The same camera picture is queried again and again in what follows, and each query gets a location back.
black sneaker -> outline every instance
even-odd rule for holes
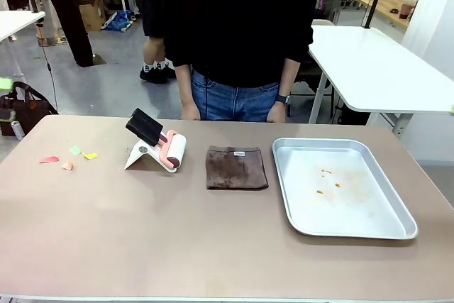
[[[169,67],[169,62],[165,63],[164,69],[162,69],[167,79],[176,79],[177,75],[175,74],[175,70]]]
[[[158,70],[152,68],[149,72],[140,71],[140,78],[144,81],[154,83],[154,84],[164,84],[167,83],[167,78],[163,70]]]

cardboard box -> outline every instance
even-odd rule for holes
[[[79,11],[87,31],[100,31],[106,22],[103,0],[81,0]]]

can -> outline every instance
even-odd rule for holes
[[[25,133],[23,132],[22,126],[19,123],[19,121],[13,121],[11,122],[11,127],[14,131],[14,134],[16,135],[17,139],[19,141],[22,141],[23,137],[25,136]]]

aluminum baking tray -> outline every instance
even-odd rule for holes
[[[272,152],[287,217],[299,232],[382,239],[418,234],[409,210],[364,144],[279,138]]]

person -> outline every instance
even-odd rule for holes
[[[143,68],[140,78],[156,83],[166,83],[175,78],[175,71],[165,62],[164,9],[162,0],[135,0],[142,18],[143,32],[148,37],[143,47]]]
[[[316,0],[165,0],[182,119],[285,122]]]
[[[80,67],[93,66],[93,52],[77,0],[51,0],[74,60]]]
[[[63,40],[63,36],[61,34],[61,24],[60,24],[60,20],[58,19],[58,16],[57,16],[57,12],[55,10],[55,7],[53,6],[51,0],[48,0],[48,3],[49,3],[49,10],[50,10],[50,17],[51,17],[51,21],[52,21],[52,24],[53,24],[53,29],[54,29],[54,41],[56,43],[61,43],[62,40]],[[35,4],[36,4],[36,8],[38,11],[44,11],[43,9],[41,9],[41,1],[40,0],[35,0]],[[38,39],[38,43],[40,43],[41,45],[46,45],[46,39],[45,39],[45,36],[43,35],[43,29],[41,28],[36,28],[36,38]]]

